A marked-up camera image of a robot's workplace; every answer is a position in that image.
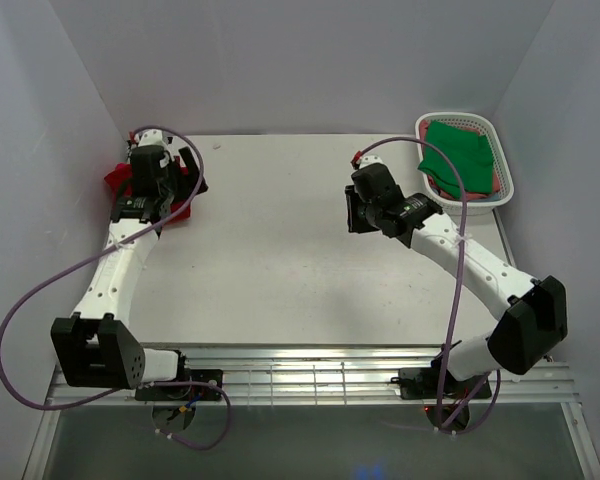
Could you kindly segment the dark red t shirt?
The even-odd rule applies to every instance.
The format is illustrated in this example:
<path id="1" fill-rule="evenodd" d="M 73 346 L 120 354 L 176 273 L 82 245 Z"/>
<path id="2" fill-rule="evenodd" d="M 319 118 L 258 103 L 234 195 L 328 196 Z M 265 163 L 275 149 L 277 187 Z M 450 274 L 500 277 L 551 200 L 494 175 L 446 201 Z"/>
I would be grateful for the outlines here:
<path id="1" fill-rule="evenodd" d="M 176 175 L 176 179 L 179 183 L 180 174 Z M 132 169 L 130 164 L 119 163 L 115 169 L 112 170 L 104 177 L 104 182 L 108 185 L 111 191 L 115 194 L 115 197 L 120 196 L 131 196 L 133 191 L 131 188 L 131 177 Z M 177 193 L 174 198 L 174 202 L 171 204 L 171 212 L 174 213 L 178 210 L 185 202 L 189 195 L 180 195 Z"/>

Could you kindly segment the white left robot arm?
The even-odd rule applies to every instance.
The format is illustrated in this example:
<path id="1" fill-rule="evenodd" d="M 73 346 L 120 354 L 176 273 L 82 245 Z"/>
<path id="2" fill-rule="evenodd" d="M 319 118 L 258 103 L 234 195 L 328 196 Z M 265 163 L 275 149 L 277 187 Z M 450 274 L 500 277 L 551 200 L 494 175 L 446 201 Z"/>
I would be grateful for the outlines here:
<path id="1" fill-rule="evenodd" d="M 51 339 L 65 380 L 72 387 L 135 389 L 157 382 L 170 399 L 192 387 L 176 351 L 143 347 L 130 327 L 134 291 L 163 222 L 206 191 L 195 150 L 171 155 L 165 146 L 130 152 L 130 176 L 121 182 L 110 214 L 103 257 L 89 287 L 67 318 L 57 318 Z"/>

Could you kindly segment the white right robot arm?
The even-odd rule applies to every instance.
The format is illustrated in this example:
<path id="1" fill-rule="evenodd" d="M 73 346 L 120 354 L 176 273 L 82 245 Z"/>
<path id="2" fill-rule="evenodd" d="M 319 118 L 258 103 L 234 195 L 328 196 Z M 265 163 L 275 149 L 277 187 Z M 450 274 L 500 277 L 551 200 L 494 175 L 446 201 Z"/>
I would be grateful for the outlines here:
<path id="1" fill-rule="evenodd" d="M 452 344 L 432 362 L 431 382 L 454 397 L 468 380 L 493 370 L 526 374 L 568 334 L 565 286 L 555 277 L 536 279 L 505 263 L 424 194 L 403 195 L 387 166 L 364 157 L 345 188 L 348 229 L 381 232 L 454 276 L 487 308 L 495 327 Z"/>

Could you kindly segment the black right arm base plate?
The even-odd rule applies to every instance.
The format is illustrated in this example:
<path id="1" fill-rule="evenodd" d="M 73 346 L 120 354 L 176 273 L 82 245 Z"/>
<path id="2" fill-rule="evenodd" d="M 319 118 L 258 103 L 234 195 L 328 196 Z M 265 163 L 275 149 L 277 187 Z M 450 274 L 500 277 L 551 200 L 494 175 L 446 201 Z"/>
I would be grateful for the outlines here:
<path id="1" fill-rule="evenodd" d="M 401 368 L 390 379 L 390 384 L 399 388 L 403 400 L 435 399 L 437 397 L 439 372 L 433 367 Z M 461 400 L 467 398 L 481 381 L 481 376 L 456 381 L 446 374 L 443 398 Z"/>

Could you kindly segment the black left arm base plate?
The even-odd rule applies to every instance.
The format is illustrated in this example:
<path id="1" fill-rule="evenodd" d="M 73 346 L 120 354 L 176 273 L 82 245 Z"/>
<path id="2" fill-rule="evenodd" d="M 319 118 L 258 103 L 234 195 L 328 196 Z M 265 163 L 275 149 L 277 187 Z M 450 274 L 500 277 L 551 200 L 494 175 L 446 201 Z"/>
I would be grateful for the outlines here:
<path id="1" fill-rule="evenodd" d="M 147 402 L 182 402 L 219 401 L 222 395 L 208 387 L 191 385 L 191 382 L 223 386 L 224 372 L 221 369 L 188 369 L 185 368 L 176 382 L 185 382 L 181 386 L 151 386 L 137 389 L 134 399 Z"/>

